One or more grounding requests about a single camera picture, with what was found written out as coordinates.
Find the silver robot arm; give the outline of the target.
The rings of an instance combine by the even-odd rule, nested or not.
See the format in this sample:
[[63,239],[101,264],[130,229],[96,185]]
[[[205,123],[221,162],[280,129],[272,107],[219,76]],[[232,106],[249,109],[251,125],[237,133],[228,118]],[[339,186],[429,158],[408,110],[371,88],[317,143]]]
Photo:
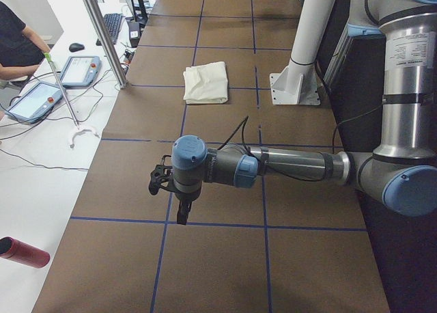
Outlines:
[[[188,107],[184,131],[196,132],[217,146],[247,115],[246,144],[306,150],[320,156],[334,126],[328,103],[278,105],[269,90],[270,74],[284,67],[295,45],[306,0],[162,0],[179,25],[197,21],[195,63],[224,61],[230,100],[223,105]],[[208,183],[195,202],[189,224],[226,228],[362,228],[363,219],[351,190],[273,167],[251,189]]]

